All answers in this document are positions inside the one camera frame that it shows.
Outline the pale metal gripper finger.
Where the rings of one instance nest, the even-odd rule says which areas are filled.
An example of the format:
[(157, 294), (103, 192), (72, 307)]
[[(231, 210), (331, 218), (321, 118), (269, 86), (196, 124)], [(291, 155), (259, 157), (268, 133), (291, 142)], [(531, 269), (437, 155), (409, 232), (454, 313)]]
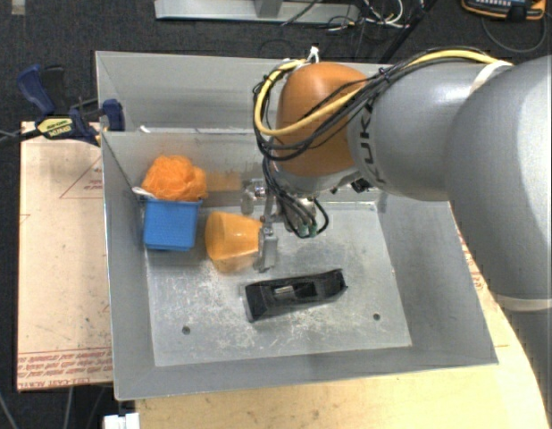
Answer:
[(263, 201), (266, 197), (266, 187), (264, 179), (251, 179), (243, 184), (240, 210), (243, 215), (251, 215), (255, 210), (255, 205)]
[(266, 272), (276, 264), (278, 237), (271, 226), (262, 226), (259, 231), (259, 254), (256, 269)]

